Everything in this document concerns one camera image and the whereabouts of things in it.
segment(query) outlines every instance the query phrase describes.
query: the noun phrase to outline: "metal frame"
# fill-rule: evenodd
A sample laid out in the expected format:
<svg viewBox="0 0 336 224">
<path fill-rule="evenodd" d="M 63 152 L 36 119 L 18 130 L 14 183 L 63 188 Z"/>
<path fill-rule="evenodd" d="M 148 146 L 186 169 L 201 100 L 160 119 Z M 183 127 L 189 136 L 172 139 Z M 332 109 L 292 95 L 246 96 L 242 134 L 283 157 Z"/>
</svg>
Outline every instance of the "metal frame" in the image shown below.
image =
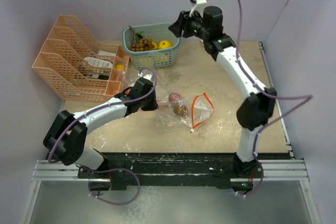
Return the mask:
<svg viewBox="0 0 336 224">
<path fill-rule="evenodd" d="M 264 47 L 261 42 L 259 42 L 259 49 L 262 55 L 262 58 L 265 63 L 267 75 L 270 81 L 270 84 L 273 85 L 267 61 L 265 58 Z M 281 115 L 281 109 L 279 104 L 277 103 L 277 108 L 279 114 Z M 313 201 L 313 197 L 310 190 L 309 184 L 309 176 L 307 173 L 306 165 L 304 160 L 296 160 L 294 153 L 292 151 L 291 143 L 289 141 L 289 137 L 287 134 L 287 130 L 285 127 L 285 123 L 281 120 L 283 133 L 286 139 L 287 150 L 290 154 L 291 159 L 288 160 L 261 160 L 262 166 L 264 168 L 264 180 L 268 181 L 300 181 L 302 193 L 306 202 L 306 206 L 310 215 L 311 222 L 313 224 L 320 224 L 320 219 L 318 215 L 318 211 Z M 231 178 L 230 182 L 245 182 L 247 179 L 245 178 Z M 34 210 L 34 205 L 36 202 L 36 198 L 38 196 L 39 188 L 41 182 L 43 181 L 67 181 L 67 182 L 78 182 L 78 181 L 90 181 L 90 182 L 109 182 L 108 179 L 105 178 L 86 178 L 79 179 L 78 178 L 78 167 L 76 165 L 65 166 L 61 163 L 49 164 L 47 160 L 37 161 L 31 186 L 29 189 L 28 202 L 26 204 L 26 208 L 24 210 L 23 218 L 21 223 L 30 223 L 31 216 Z"/>
</svg>

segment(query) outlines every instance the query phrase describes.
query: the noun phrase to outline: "yellow fruit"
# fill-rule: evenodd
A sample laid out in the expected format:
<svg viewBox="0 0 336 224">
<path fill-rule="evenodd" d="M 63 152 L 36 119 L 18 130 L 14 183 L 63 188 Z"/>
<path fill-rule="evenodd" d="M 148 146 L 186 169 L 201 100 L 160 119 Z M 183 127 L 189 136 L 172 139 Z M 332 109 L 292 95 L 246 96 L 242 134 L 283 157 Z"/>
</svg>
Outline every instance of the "yellow fruit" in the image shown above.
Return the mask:
<svg viewBox="0 0 336 224">
<path fill-rule="evenodd" d="M 163 40 L 159 43 L 159 49 L 165 49 L 172 47 L 173 44 L 168 40 Z"/>
<path fill-rule="evenodd" d="M 153 42 L 153 41 L 152 41 L 152 46 L 154 46 L 154 47 L 152 48 L 152 50 L 158 50 L 158 48 L 159 48 L 159 46 L 157 45 L 157 43 L 155 43 L 155 42 Z"/>
</svg>

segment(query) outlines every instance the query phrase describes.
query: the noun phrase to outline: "cable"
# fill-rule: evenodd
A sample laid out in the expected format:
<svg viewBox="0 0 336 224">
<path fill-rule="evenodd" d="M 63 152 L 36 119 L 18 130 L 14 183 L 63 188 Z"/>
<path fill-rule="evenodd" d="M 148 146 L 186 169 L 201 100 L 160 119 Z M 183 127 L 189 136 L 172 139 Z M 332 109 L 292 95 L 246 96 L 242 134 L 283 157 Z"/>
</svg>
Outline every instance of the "cable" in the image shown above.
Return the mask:
<svg viewBox="0 0 336 224">
<path fill-rule="evenodd" d="M 278 99 L 278 100 L 303 100 L 302 102 L 300 102 L 299 104 L 297 104 L 296 106 L 294 106 L 292 109 L 290 109 L 289 111 L 287 111 L 286 113 L 284 113 L 283 115 L 279 116 L 278 118 L 274 119 L 273 121 L 271 121 L 268 124 L 265 124 L 262 128 L 260 128 L 260 130 L 256 133 L 256 136 L 254 138 L 254 142 L 253 142 L 253 150 L 252 150 L 252 155 L 256 161 L 256 163 L 259 165 L 260 169 L 261 169 L 261 178 L 259 183 L 257 184 L 257 186 L 250 192 L 248 193 L 248 195 L 252 194 L 253 192 L 255 192 L 261 185 L 261 182 L 264 178 L 264 169 L 263 166 L 261 164 L 261 162 L 258 160 L 257 155 L 256 155 L 256 146 L 257 146 L 257 141 L 258 141 L 258 136 L 261 134 L 262 131 L 264 131 L 264 129 L 266 129 L 267 127 L 273 125 L 274 123 L 278 122 L 279 120 L 281 120 L 282 118 L 284 118 L 285 116 L 288 116 L 290 113 L 292 113 L 294 110 L 298 109 L 299 107 L 301 107 L 302 105 L 304 105 L 305 103 L 309 102 L 313 96 L 312 95 L 301 95 L 301 96 L 297 96 L 297 97 L 279 97 L 277 95 L 271 95 L 266 93 L 261 87 L 259 87 L 257 85 L 257 83 L 254 81 L 254 79 L 248 74 L 248 72 L 244 69 L 242 63 L 240 62 L 240 56 L 239 56 L 239 45 L 240 45 L 240 35 L 242 33 L 242 25 L 243 25 L 243 9 L 242 9 L 242 3 L 240 0 L 238 1 L 238 6 L 239 6 L 239 26 L 238 26 L 238 35 L 237 35 L 237 45 L 236 45 L 236 59 L 237 59 L 237 63 L 240 67 L 240 69 L 242 70 L 242 72 L 244 73 L 244 75 L 251 81 L 251 83 L 265 96 L 272 98 L 272 99 Z"/>
<path fill-rule="evenodd" d="M 152 88 L 147 94 L 145 94 L 145 95 L 143 95 L 143 96 L 141 96 L 141 97 L 139 97 L 139 98 L 129 100 L 129 101 L 120 101 L 120 102 L 114 102 L 114 103 L 110 103 L 110 104 L 105 104 L 105 105 L 99 106 L 99 107 L 97 107 L 97 108 L 95 108 L 95 109 L 92 109 L 92 110 L 90 110 L 89 112 L 87 112 L 86 115 L 90 115 L 90 114 L 92 114 L 92 113 L 94 113 L 94 112 L 97 112 L 97 111 L 99 111 L 99 110 L 105 109 L 105 108 L 107 108 L 107 107 L 109 107 L 109 106 L 114 106 L 114 105 L 120 105 L 120 104 L 127 104 L 127 103 L 137 102 L 137 101 L 140 101 L 140 100 L 142 100 L 142 99 L 145 99 L 145 98 L 148 97 L 150 94 L 152 94 L 152 93 L 154 92 L 155 88 L 156 88 L 156 84 L 157 84 L 157 76 L 156 76 L 154 70 L 152 70 L 151 68 L 147 68 L 147 67 L 141 69 L 141 70 L 139 71 L 139 74 L 141 74 L 142 71 L 143 71 L 144 69 L 148 69 L 148 70 L 150 70 L 150 71 L 153 73 L 153 77 L 154 77 L 153 88 Z M 59 161 L 59 160 L 52 160 L 52 157 L 53 157 L 54 152 L 55 152 L 55 150 L 56 150 L 56 148 L 57 148 L 57 145 L 59 144 L 59 142 L 61 141 L 61 139 L 65 136 L 65 134 L 66 134 L 69 130 L 71 130 L 72 127 L 73 127 L 78 121 L 80 121 L 80 120 L 83 119 L 84 117 L 85 117 L 85 115 L 83 114 L 83 115 L 79 116 L 78 118 L 76 118 L 76 119 L 75 119 L 74 121 L 72 121 L 72 122 L 66 127 L 66 129 L 60 134 L 60 136 L 57 138 L 57 141 L 55 142 L 55 144 L 53 145 L 53 147 L 52 147 L 52 149 L 51 149 L 51 151 L 50 151 L 50 153 L 49 153 L 49 156 L 48 156 L 48 162 L 49 162 L 49 163 L 56 163 L 56 162 Z M 131 174 L 131 175 L 135 178 L 136 183 L 138 184 L 138 188 L 137 188 L 137 191 L 136 191 L 135 196 L 134 196 L 133 198 L 131 198 L 130 200 L 125 201 L 125 202 L 112 202 L 112 201 L 108 201 L 108 200 L 102 199 L 102 198 L 100 198 L 98 195 L 95 195 L 95 194 L 93 194 L 93 193 L 91 192 L 90 184 L 89 184 L 89 192 L 90 192 L 91 195 L 93 195 L 96 199 L 101 200 L 101 201 L 106 202 L 106 203 L 109 203 L 109 204 L 112 204 L 112 205 L 122 206 L 122 205 L 126 205 L 126 204 L 129 204 L 129 203 L 133 202 L 133 201 L 137 198 L 137 196 L 139 195 L 139 192 L 140 192 L 140 181 L 139 181 L 138 177 L 136 176 L 136 174 L 135 174 L 134 172 L 132 172 L 132 171 L 130 171 L 130 170 L 128 170 L 128 169 L 125 169 L 125 168 L 116 168 L 116 169 L 110 169 L 110 170 L 92 170 L 92 169 L 90 169 L 89 167 L 85 167 L 85 168 L 88 169 L 88 170 L 90 170 L 90 171 L 93 172 L 93 173 L 110 173 L 110 172 L 115 172 L 115 171 L 118 171 L 118 170 L 123 170 L 123 171 L 125 171 L 125 172 Z"/>
</svg>

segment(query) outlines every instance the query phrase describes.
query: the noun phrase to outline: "tabletop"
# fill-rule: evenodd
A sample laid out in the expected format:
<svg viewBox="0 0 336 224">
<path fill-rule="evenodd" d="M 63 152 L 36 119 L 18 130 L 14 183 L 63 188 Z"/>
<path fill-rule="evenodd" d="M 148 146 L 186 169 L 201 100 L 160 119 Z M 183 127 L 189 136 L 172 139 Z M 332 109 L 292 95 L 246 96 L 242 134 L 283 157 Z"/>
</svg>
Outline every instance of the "tabletop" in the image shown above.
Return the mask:
<svg viewBox="0 0 336 224">
<path fill-rule="evenodd" d="M 256 77 L 269 87 L 258 42 L 242 41 L 240 54 Z M 159 117 L 159 111 L 139 111 L 90 133 L 86 147 L 101 152 L 236 152 L 241 132 L 236 111 L 243 97 L 226 71 L 205 52 L 200 41 L 183 41 L 175 63 L 155 71 L 170 92 L 182 97 L 205 92 L 214 106 L 213 116 L 190 133 L 190 128 L 182 123 L 167 124 L 166 119 Z M 74 113 L 96 105 L 94 102 L 66 101 L 63 109 Z M 278 115 L 275 108 L 272 118 Z M 258 152 L 287 152 L 280 121 L 262 133 Z"/>
</svg>

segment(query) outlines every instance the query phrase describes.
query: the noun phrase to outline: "purple cable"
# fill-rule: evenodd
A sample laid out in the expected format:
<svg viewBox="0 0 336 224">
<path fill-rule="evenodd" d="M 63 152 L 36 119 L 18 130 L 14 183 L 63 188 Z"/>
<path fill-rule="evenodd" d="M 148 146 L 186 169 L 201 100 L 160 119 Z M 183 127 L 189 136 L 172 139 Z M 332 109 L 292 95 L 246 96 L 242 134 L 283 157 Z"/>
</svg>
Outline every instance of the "purple cable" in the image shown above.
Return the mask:
<svg viewBox="0 0 336 224">
<path fill-rule="evenodd" d="M 139 195 L 139 192 L 140 192 L 140 181 L 139 181 L 139 178 L 136 176 L 136 174 L 134 172 L 132 172 L 131 170 L 128 170 L 128 169 L 125 169 L 125 168 L 115 168 L 115 169 L 110 169 L 110 170 L 92 170 L 88 167 L 85 167 L 86 169 L 88 169 L 89 171 L 93 172 L 93 173 L 111 173 L 111 172 L 117 172 L 119 170 L 123 170 L 129 174 L 131 174 L 135 180 L 136 180 L 136 183 L 138 184 L 138 187 L 137 187 L 137 191 L 135 193 L 135 195 L 133 196 L 133 198 L 129 199 L 128 201 L 125 201 L 125 202 L 114 202 L 114 201 L 109 201 L 109 200 L 106 200 L 106 199 L 103 199 L 101 197 L 99 197 L 98 195 L 94 194 L 92 191 L 91 191 L 91 188 L 90 188 L 90 183 L 89 183 L 89 193 L 92 197 L 100 200 L 100 201 L 103 201 L 105 203 L 108 203 L 108 204 L 111 204 L 111 205 L 116 205 L 116 206 L 123 206 L 123 205 L 127 205 L 131 202 L 133 202 L 137 196 Z"/>
<path fill-rule="evenodd" d="M 105 109 L 105 108 L 107 108 L 107 107 L 109 107 L 109 106 L 114 106 L 114 105 L 120 105 L 120 104 L 127 104 L 127 103 L 137 102 L 137 101 L 140 101 L 140 100 L 145 99 L 146 97 L 148 97 L 151 93 L 154 92 L 154 90 L 155 90 L 155 88 L 156 88 L 157 77 L 156 77 L 156 74 L 155 74 L 154 70 L 152 70 L 151 68 L 143 68 L 143 69 L 140 70 L 139 73 L 142 73 L 142 71 L 143 71 L 144 69 L 148 69 L 148 70 L 150 70 L 150 71 L 153 73 L 153 77 L 154 77 L 153 88 L 152 88 L 147 94 L 143 95 L 142 97 L 133 99 L 133 100 L 114 102 L 114 103 L 110 103 L 110 104 L 105 104 L 105 105 L 99 106 L 99 107 L 97 107 L 97 108 L 95 108 L 95 109 L 92 109 L 92 110 L 90 110 L 89 112 L 87 112 L 86 115 L 90 115 L 90 114 L 92 114 L 92 113 L 94 113 L 94 112 L 97 112 L 97 111 L 99 111 L 99 110 Z M 61 139 L 65 136 L 65 134 L 66 134 L 69 130 L 71 130 L 72 127 L 73 127 L 78 121 L 80 121 L 80 120 L 83 119 L 84 117 L 85 117 L 85 115 L 83 114 L 83 115 L 79 116 L 78 118 L 76 118 L 75 120 L 73 120 L 73 121 L 66 127 L 66 129 L 60 134 L 60 136 L 57 138 L 57 141 L 55 142 L 55 144 L 53 145 L 53 147 L 52 147 L 52 149 L 51 149 L 51 151 L 50 151 L 50 153 L 49 153 L 49 156 L 48 156 L 48 162 L 49 162 L 49 163 L 56 163 L 56 162 L 59 161 L 59 160 L 52 160 L 52 157 L 53 157 L 53 155 L 54 155 L 54 153 L 55 153 L 55 150 L 56 150 L 56 148 L 57 148 L 59 142 L 60 142 Z M 116 169 L 111 169 L 111 170 L 92 170 L 92 169 L 90 169 L 89 167 L 86 167 L 86 169 L 90 170 L 90 171 L 93 172 L 93 173 L 109 173 L 109 172 L 113 172 L 113 171 L 117 171 L 117 170 L 124 170 L 125 172 L 128 172 L 128 173 L 130 173 L 131 175 L 133 175 L 134 178 L 137 180 L 136 182 L 138 183 L 138 189 L 137 189 L 137 191 L 136 191 L 135 196 L 134 196 L 133 198 L 131 198 L 130 200 L 128 200 L 128 201 L 126 201 L 126 202 L 120 202 L 120 203 L 119 203 L 119 202 L 108 201 L 108 200 L 105 200 L 105 199 L 102 199 L 102 198 L 98 197 L 97 195 L 94 195 L 95 197 L 97 197 L 97 199 L 99 199 L 99 200 L 101 200 L 101 201 L 103 201 L 103 202 L 106 202 L 106 203 L 109 203 L 109 204 L 112 204 L 112 205 L 126 205 L 126 204 L 131 203 L 132 201 L 134 201 L 134 200 L 137 198 L 137 196 L 138 196 L 138 194 L 139 194 L 139 192 L 140 192 L 140 182 L 139 182 L 138 177 L 136 176 L 136 174 L 135 174 L 134 172 L 132 172 L 132 171 L 130 171 L 130 170 L 128 170 L 128 169 L 125 169 L 125 168 L 116 168 Z"/>
<path fill-rule="evenodd" d="M 286 113 L 284 113 L 283 115 L 281 115 L 280 117 L 274 119 L 273 121 L 271 121 L 268 124 L 265 124 L 262 128 L 260 128 L 260 130 L 257 132 L 255 138 L 254 138 L 254 142 L 253 142 L 253 150 L 252 150 L 252 154 L 253 157 L 255 159 L 255 161 L 257 162 L 257 164 L 260 166 L 261 168 L 261 178 L 259 183 L 257 184 L 257 186 L 254 188 L 253 191 L 251 191 L 248 195 L 252 194 L 253 192 L 255 192 L 261 185 L 262 180 L 264 179 L 264 169 L 263 166 L 261 164 L 261 162 L 258 160 L 257 156 L 256 156 L 256 147 L 257 147 L 257 141 L 258 141 L 258 136 L 260 135 L 260 133 L 266 129 L 267 127 L 271 126 L 272 124 L 278 122 L 279 120 L 281 120 L 282 118 L 284 118 L 285 116 L 288 116 L 291 112 L 293 112 L 294 110 L 298 109 L 299 107 L 301 107 L 302 105 L 304 105 L 305 103 L 307 103 L 308 101 L 310 101 L 313 96 L 312 95 L 301 95 L 301 96 L 297 96 L 297 97 L 279 97 L 277 95 L 271 95 L 266 93 L 261 87 L 259 87 L 257 85 L 257 83 L 254 82 L 253 78 L 248 74 L 248 72 L 244 69 L 242 63 L 240 62 L 240 56 L 239 56 L 239 45 L 240 45 L 240 35 L 242 33 L 242 25 L 243 25 L 243 9 L 242 9 L 242 3 L 240 0 L 238 1 L 238 5 L 239 5 L 239 27 L 238 27 L 238 35 L 237 35 L 237 45 L 236 45 L 236 59 L 237 59 L 237 63 L 240 67 L 240 69 L 242 70 L 242 72 L 244 73 L 244 75 L 250 80 L 250 82 L 265 96 L 272 98 L 272 99 L 278 99 L 278 100 L 303 100 L 302 102 L 300 102 L 299 104 L 297 104 L 296 106 L 294 106 L 292 109 L 290 109 L 289 111 L 287 111 Z"/>
</svg>

